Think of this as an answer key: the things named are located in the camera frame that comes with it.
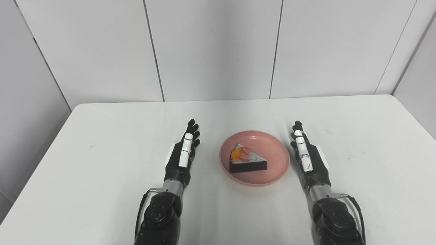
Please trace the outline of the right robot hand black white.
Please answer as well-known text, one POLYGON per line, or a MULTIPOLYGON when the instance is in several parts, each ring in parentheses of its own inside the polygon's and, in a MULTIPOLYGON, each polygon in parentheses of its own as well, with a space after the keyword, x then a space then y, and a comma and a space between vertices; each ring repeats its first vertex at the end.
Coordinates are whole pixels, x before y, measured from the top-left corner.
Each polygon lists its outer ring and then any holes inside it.
POLYGON ((303 188, 308 191, 314 186, 331 186, 328 166, 324 161, 322 151, 309 141, 300 121, 295 121, 292 130, 290 145, 294 149, 295 158, 302 173, 303 188))

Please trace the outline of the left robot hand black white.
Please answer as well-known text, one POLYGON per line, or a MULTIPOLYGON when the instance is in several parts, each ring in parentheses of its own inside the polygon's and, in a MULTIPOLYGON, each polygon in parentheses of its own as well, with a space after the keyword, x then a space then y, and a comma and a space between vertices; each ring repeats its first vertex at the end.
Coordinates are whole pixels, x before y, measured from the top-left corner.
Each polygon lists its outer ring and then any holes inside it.
POLYGON ((199 125, 192 118, 181 140, 170 151, 165 167, 164 180, 175 180, 187 187, 191 180, 190 169, 195 158, 196 148, 200 145, 199 125))

